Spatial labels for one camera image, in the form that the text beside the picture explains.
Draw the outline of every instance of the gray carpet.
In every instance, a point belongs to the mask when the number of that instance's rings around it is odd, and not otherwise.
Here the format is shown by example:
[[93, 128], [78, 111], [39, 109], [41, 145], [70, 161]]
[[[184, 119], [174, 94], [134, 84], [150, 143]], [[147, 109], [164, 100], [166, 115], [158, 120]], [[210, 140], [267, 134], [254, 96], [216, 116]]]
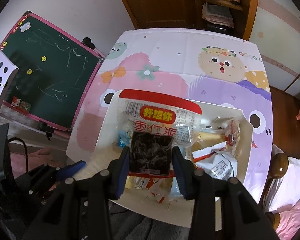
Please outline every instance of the gray carpet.
[[114, 240], [187, 240], [189, 228], [154, 220], [119, 205], [110, 208]]

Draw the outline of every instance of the sticker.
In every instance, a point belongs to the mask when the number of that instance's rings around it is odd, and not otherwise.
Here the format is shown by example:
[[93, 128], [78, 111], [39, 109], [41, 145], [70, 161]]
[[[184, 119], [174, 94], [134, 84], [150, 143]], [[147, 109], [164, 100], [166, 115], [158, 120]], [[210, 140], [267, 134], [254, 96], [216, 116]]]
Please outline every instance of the sticker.
[[143, 119], [172, 124], [176, 120], [176, 113], [168, 110], [159, 108], [156, 106], [143, 106], [140, 109], [140, 116]]
[[20, 98], [13, 97], [12, 102], [11, 102], [11, 106], [28, 114], [29, 111], [30, 111], [31, 104], [21, 100]]
[[25, 24], [23, 24], [22, 26], [20, 26], [20, 30], [21, 32], [24, 32], [26, 30], [29, 30], [31, 27], [30, 22], [26, 22]]
[[17, 99], [17, 102], [16, 102], [16, 106], [19, 106], [19, 104], [20, 104], [20, 101], [21, 101], [21, 99], [20, 99], [20, 98], [18, 98], [18, 99]]

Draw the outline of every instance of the cartoon tablecloth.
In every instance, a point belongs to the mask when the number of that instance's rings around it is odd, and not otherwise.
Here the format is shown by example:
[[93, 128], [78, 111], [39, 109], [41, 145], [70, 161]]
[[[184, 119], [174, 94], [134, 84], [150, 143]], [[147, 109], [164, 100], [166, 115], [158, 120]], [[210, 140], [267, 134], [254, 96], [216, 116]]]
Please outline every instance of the cartoon tablecloth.
[[244, 186], [258, 202], [272, 147], [272, 104], [255, 44], [190, 29], [124, 32], [95, 76], [71, 133], [66, 154], [88, 161], [115, 92], [125, 88], [165, 93], [243, 110], [253, 125]]

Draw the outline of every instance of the white box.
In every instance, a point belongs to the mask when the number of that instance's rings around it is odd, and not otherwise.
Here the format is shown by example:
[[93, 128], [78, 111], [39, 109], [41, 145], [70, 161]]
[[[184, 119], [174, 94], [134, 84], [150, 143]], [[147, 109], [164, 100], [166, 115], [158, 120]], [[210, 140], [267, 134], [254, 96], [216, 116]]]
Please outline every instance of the white box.
[[[106, 169], [112, 160], [119, 158], [122, 150], [117, 146], [119, 138], [117, 102], [120, 93], [121, 90], [113, 95], [92, 158], [86, 168], [74, 176], [76, 180], [92, 177], [97, 172]], [[205, 125], [210, 125], [216, 120], [216, 117], [219, 117], [218, 123], [223, 123], [233, 117], [240, 121], [240, 141], [236, 149], [238, 155], [236, 159], [238, 161], [237, 178], [243, 183], [247, 172], [253, 133], [253, 127], [244, 117], [243, 111], [236, 108], [190, 101], [201, 107], [202, 123]], [[120, 199], [114, 202], [141, 215], [166, 223], [182, 227], [190, 227], [191, 225], [194, 201], [164, 201], [159, 204], [154, 198], [148, 196], [147, 190], [125, 188]], [[221, 229], [220, 200], [216, 201], [215, 229]]]

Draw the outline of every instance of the pink frame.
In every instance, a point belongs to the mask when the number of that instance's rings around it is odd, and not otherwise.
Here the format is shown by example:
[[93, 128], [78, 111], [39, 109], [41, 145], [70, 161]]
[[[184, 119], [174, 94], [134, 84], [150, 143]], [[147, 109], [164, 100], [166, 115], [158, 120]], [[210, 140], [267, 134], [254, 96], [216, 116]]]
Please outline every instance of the pink frame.
[[[74, 37], [71, 36], [70, 34], [66, 33], [65, 31], [61, 30], [59, 27], [55, 26], [54, 24], [52, 24], [52, 23], [48, 22], [47, 20], [41, 18], [40, 16], [38, 16], [38, 15], [36, 15], [36, 14], [34, 14], [34, 13], [30, 13], [30, 14], [28, 14], [28, 15], [32, 16], [33, 18], [36, 18], [37, 20], [39, 20], [39, 21], [45, 23], [46, 25], [50, 26], [51, 28], [57, 30], [58, 32], [60, 32], [61, 34], [63, 34], [63, 35], [66, 36], [67, 38], [71, 39], [72, 41], [74, 41], [75, 43], [77, 43], [78, 45], [80, 45], [81, 47], [83, 47], [84, 49], [86, 49], [87, 51], [89, 51], [90, 53], [94, 54], [96, 57], [102, 56], [103, 58], [106, 58], [106, 56], [103, 55], [99, 50], [97, 50], [97, 49], [93, 50], [93, 49], [90, 49], [90, 48], [84, 46], [84, 45], [83, 45], [80, 41], [78, 41], [76, 38], [74, 38]], [[25, 15], [23, 15], [23, 16], [18, 20], [18, 22], [22, 21], [23, 18], [25, 18]], [[5, 40], [7, 39], [7, 37], [8, 37], [8, 36], [12, 33], [12, 31], [18, 26], [18, 22], [17, 22], [17, 23], [15, 24], [15, 26], [10, 30], [10, 32], [5, 36], [4, 40], [3, 40], [2, 43], [0, 44], [0, 48], [1, 48], [1, 49], [3, 49], [2, 44], [5, 42]], [[85, 96], [86, 96], [86, 94], [87, 94], [87, 92], [88, 92], [88, 90], [89, 90], [89, 87], [90, 87], [90, 85], [91, 85], [91, 83], [92, 83], [92, 81], [93, 81], [95, 75], [97, 74], [97, 72], [98, 72], [100, 66], [101, 66], [101, 63], [98, 62], [98, 64], [96, 65], [95, 69], [93, 70], [93, 72], [92, 72], [92, 74], [91, 74], [91, 76], [90, 76], [90, 78], [89, 78], [89, 80], [88, 80], [88, 82], [87, 82], [87, 85], [86, 85], [86, 87], [85, 87], [85, 89], [84, 89], [84, 91], [83, 91], [83, 93], [82, 93], [81, 98], [80, 98], [80, 101], [79, 101], [77, 110], [75, 111], [75, 114], [74, 114], [74, 118], [73, 118], [73, 120], [72, 120], [71, 127], [73, 127], [74, 122], [75, 122], [75, 120], [77, 119], [77, 116], [78, 116], [78, 114], [79, 114], [81, 105], [82, 105], [82, 103], [83, 103], [83, 100], [84, 100], [84, 98], [85, 98]], [[33, 114], [27, 114], [27, 113], [24, 113], [24, 112], [22, 112], [22, 111], [16, 109], [15, 107], [12, 107], [11, 104], [9, 104], [9, 103], [6, 102], [6, 101], [3, 101], [3, 104], [4, 104], [5, 106], [7, 106], [7, 107], [9, 107], [9, 108], [11, 108], [11, 109], [13, 109], [13, 110], [19, 112], [20, 114], [26, 115], [26, 116], [28, 116], [28, 117], [30, 117], [30, 118], [36, 120], [36, 121], [42, 121], [42, 122], [45, 122], [45, 123], [47, 123], [49, 126], [55, 128], [55, 129], [58, 129], [58, 130], [61, 130], [61, 131], [68, 131], [68, 130], [69, 130], [69, 129], [66, 128], [66, 127], [60, 126], [60, 125], [55, 124], [55, 123], [53, 123], [53, 122], [49, 122], [49, 121], [44, 120], [44, 119], [42, 119], [42, 118], [40, 118], [40, 117], [37, 117], [37, 116], [35, 116], [35, 115], [33, 115]]]

